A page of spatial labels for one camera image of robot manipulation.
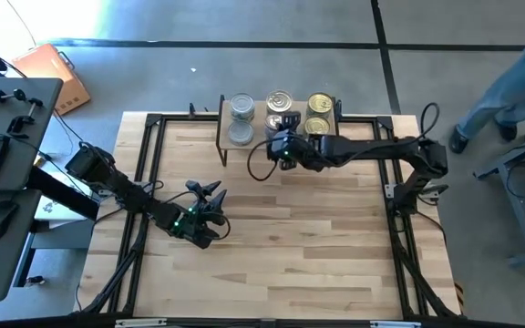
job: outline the wooden table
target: wooden table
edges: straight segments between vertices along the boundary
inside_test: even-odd
[[[125,112],[118,133],[114,156],[117,167],[130,177],[146,115]],[[417,134],[414,116],[393,116],[393,121],[397,136]],[[361,124],[341,124],[340,132],[349,138],[373,138],[371,128]],[[223,209],[232,222],[232,233],[200,250],[151,224],[135,316],[401,318],[375,161],[355,161],[321,173],[277,170],[267,181],[257,182],[246,171],[247,151],[236,151],[228,158],[228,166],[222,166],[215,138],[214,122],[168,123],[159,170],[165,188],[156,197],[165,200],[184,191],[187,179],[202,183],[221,179],[221,188],[228,190]],[[262,175],[271,166],[264,151],[256,152],[255,174]],[[402,170],[408,177],[410,166],[402,163]],[[181,203],[187,205],[190,200]],[[115,206],[101,208],[99,215]],[[419,209],[438,219],[435,208],[419,204]],[[121,213],[95,227],[80,282],[83,306],[115,270],[124,220]],[[446,306],[458,313],[443,236],[425,219],[414,216],[412,221],[421,270]],[[416,309],[409,277],[411,304]],[[128,281],[127,275],[119,308]]]

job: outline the tin can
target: tin can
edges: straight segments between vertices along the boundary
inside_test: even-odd
[[[307,100],[308,117],[327,118],[333,109],[334,101],[325,93],[314,93]]]
[[[288,92],[275,90],[266,97],[266,108],[269,114],[282,114],[291,109],[293,98]]]
[[[254,118],[254,100],[251,96],[244,93],[234,95],[230,99],[230,106],[235,120],[250,122]]]
[[[328,134],[329,122],[324,118],[308,118],[305,121],[305,134]]]
[[[254,128],[248,122],[234,121],[228,127],[228,138],[236,146],[246,146],[254,138]]]
[[[270,140],[278,132],[279,124],[283,123],[280,115],[269,115],[264,120],[264,134],[267,140]]]

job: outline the gray floor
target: gray floor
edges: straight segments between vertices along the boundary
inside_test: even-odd
[[[389,42],[525,44],[522,0],[379,2]],[[78,24],[66,25],[56,24],[56,15],[45,15],[63,1],[13,3],[38,40],[376,41],[369,0],[139,0],[134,5],[72,1],[64,6],[65,14],[77,16]],[[75,62],[93,97],[90,104],[68,114],[66,121],[104,149],[114,147],[123,111],[187,110],[189,102],[198,108],[216,108],[220,93],[241,91],[263,98],[280,87],[305,99],[321,90],[341,98],[346,113],[390,113],[375,50],[61,50]],[[402,113],[419,115],[427,102],[437,101],[442,114],[430,136],[446,142],[457,119],[517,54],[394,51],[390,57]],[[455,279],[465,288],[466,315],[525,323],[525,267],[514,270],[506,262],[510,255],[525,251],[520,231],[500,182],[492,178],[478,182],[471,176],[474,168],[508,147],[489,126],[464,154],[449,154],[450,173],[444,182],[450,189],[439,211]],[[43,150],[58,154],[59,162],[69,158],[69,143],[57,122],[46,133]],[[76,251],[39,252],[32,273],[51,277],[50,283],[13,289],[0,302],[0,320],[69,313],[84,258],[83,252]]]

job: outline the orange box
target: orange box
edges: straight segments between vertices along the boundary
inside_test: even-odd
[[[34,48],[13,62],[14,66],[28,77],[58,77],[64,81],[56,102],[56,110],[60,115],[90,100],[90,95],[73,71],[72,62],[50,44]]]

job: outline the metal can lid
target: metal can lid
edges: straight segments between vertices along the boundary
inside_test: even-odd
[[[264,125],[267,128],[278,129],[279,124],[283,123],[283,118],[280,115],[269,115],[264,121]]]
[[[332,98],[322,92],[312,94],[307,100],[307,104],[313,112],[321,114],[327,113],[334,107]]]
[[[230,105],[237,113],[243,114],[254,111],[254,100],[252,100],[251,96],[244,93],[234,95],[230,99]]]
[[[277,113],[282,113],[291,108],[293,98],[288,92],[275,90],[266,97],[266,106]]]
[[[254,138],[254,128],[247,122],[235,121],[228,128],[228,138],[235,145],[248,145]]]
[[[327,134],[329,122],[323,118],[308,118],[305,121],[305,132],[309,134]]]

